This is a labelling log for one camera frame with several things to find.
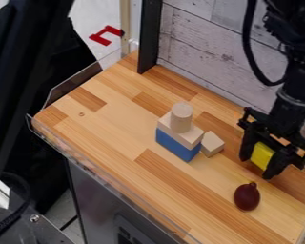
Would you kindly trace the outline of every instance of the metal base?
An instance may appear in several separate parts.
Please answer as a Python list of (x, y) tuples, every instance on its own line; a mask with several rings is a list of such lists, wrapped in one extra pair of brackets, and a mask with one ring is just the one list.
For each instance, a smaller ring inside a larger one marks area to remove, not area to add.
[(111, 185), (69, 162), (71, 191), (85, 242), (88, 244), (183, 243), (165, 232), (153, 219), (140, 213)]
[[(12, 214), (12, 211), (0, 208), (0, 221)], [(14, 225), (0, 236), (0, 244), (37, 244), (36, 237), (29, 224), (19, 219)]]
[[(10, 210), (0, 208), (0, 221), (6, 218), (23, 200), (10, 192)], [(73, 244), (59, 229), (32, 207), (28, 207), (21, 218), (0, 236), (0, 244)]]

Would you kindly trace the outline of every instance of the white block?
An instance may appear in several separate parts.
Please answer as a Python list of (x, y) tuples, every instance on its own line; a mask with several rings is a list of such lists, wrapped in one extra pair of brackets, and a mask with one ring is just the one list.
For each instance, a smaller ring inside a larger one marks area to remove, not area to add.
[(206, 132), (201, 141), (201, 151), (211, 157), (224, 149), (225, 143), (214, 132)]

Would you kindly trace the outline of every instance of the black cloth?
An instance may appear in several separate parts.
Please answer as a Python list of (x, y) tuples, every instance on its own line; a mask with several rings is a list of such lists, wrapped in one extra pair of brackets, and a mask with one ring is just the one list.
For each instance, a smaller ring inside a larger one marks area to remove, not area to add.
[[(42, 108), (51, 88), (96, 61), (73, 29), (71, 20), (64, 32), (64, 39), (52, 55), (49, 77), (31, 105), (32, 115)], [(43, 214), (68, 188), (65, 160), (59, 152), (34, 135), (25, 123), (11, 151), (6, 171), (16, 173), (28, 181), (33, 206)]]

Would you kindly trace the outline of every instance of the white wall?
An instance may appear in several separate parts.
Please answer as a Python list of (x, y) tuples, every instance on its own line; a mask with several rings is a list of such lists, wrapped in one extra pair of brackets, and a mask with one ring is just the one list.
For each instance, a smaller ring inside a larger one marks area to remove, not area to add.
[[(263, 86), (252, 73), (241, 44), (247, 0), (164, 0), (158, 63), (242, 106), (268, 111), (276, 88)], [(252, 46), (262, 70), (272, 79), (286, 66), (278, 42), (263, 29), (258, 1)]]

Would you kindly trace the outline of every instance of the wooden tabletop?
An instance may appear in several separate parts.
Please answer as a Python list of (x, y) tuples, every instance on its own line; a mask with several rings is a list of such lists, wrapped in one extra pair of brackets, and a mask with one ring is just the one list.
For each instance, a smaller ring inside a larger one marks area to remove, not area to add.
[[(289, 167), (271, 182), (240, 162), (242, 108), (161, 66), (136, 73), (136, 53), (38, 113), (33, 126), (54, 146), (108, 180), (189, 243), (297, 243), (305, 230), (305, 171)], [(221, 137), (225, 150), (187, 164), (155, 142), (160, 116), (175, 102)], [(254, 181), (261, 202), (241, 212), (235, 189)]]

